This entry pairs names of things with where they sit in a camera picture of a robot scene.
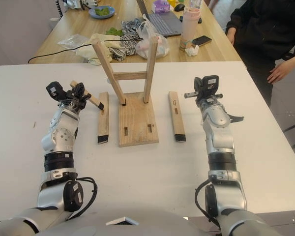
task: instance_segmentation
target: beige cloth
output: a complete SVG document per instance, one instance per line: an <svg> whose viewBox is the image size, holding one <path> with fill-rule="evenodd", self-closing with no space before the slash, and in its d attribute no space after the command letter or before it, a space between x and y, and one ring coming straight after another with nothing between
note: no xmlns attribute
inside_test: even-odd
<svg viewBox="0 0 295 236"><path fill-rule="evenodd" d="M95 33L91 36L89 41L87 41L85 44L92 43L92 41L94 39L99 39L102 42L102 45L104 47L104 53L105 53L108 61L111 62L113 59L111 57L111 52L109 51L108 47L112 47L112 48L121 48L121 47L120 47L120 41L109 41L109 40L120 40L120 36ZM98 59L98 56L97 56L94 48L91 45L79 48L76 51L76 55L86 58L88 60L88 62L93 65L100 65L100 61Z"/></svg>

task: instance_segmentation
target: clear plastic bag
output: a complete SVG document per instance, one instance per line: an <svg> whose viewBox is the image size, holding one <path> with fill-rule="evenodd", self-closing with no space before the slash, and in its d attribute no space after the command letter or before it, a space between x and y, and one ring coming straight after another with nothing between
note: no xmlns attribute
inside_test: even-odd
<svg viewBox="0 0 295 236"><path fill-rule="evenodd" d="M82 46L87 41L89 41L89 38L79 34L75 34L75 35L69 36L65 40L58 42L57 44L61 45L65 49L74 49L74 48Z"/></svg>
<svg viewBox="0 0 295 236"><path fill-rule="evenodd" d="M143 40L140 41L135 49L138 55L142 56L143 58L148 58L148 48L149 48L149 40L151 37L156 36L158 38L158 47L157 47L157 53L156 58L164 57L169 52L169 46L167 39L157 33L156 28L154 25L146 18L145 15L143 15L143 18L146 21L143 21L138 29L138 35Z"/></svg>

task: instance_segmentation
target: green vegetable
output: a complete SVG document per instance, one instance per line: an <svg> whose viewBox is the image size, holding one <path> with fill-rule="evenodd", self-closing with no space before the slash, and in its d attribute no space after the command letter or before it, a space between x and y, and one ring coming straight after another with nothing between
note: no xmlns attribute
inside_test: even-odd
<svg viewBox="0 0 295 236"><path fill-rule="evenodd" d="M108 31L106 31L106 34L123 36L122 30L117 30L114 27L111 27Z"/></svg>
<svg viewBox="0 0 295 236"><path fill-rule="evenodd" d="M110 11L108 7L105 7L103 9L95 8L95 13L99 16L106 16L109 15Z"/></svg>

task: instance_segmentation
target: hand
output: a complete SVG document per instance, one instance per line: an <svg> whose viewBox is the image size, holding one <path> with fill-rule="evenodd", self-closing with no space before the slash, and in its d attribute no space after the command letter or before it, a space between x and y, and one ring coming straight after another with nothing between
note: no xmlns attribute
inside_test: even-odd
<svg viewBox="0 0 295 236"><path fill-rule="evenodd" d="M235 33L236 33L236 28L229 28L227 32L227 38L231 42L232 45L234 45L235 42Z"/></svg>
<svg viewBox="0 0 295 236"><path fill-rule="evenodd" d="M295 57L279 64L270 71L270 75L267 78L268 83L274 84L282 80L291 70L295 67Z"/></svg>

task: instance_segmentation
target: blue plate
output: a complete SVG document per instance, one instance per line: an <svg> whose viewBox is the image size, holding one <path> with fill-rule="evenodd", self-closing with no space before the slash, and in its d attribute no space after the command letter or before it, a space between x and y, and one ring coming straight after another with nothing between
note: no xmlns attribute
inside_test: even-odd
<svg viewBox="0 0 295 236"><path fill-rule="evenodd" d="M97 15L96 13L95 13L95 9L103 9L103 8L106 8L106 7L108 7L109 8L109 14L108 15L105 15L105 16L100 16L100 15ZM112 17L113 15L114 15L114 13L115 13L115 9L112 7L112 6L95 6L95 7L92 7L89 11L88 11L88 13L92 16L92 17L94 17L94 18L96 18L96 19L106 19L106 18L110 18L110 17Z"/></svg>

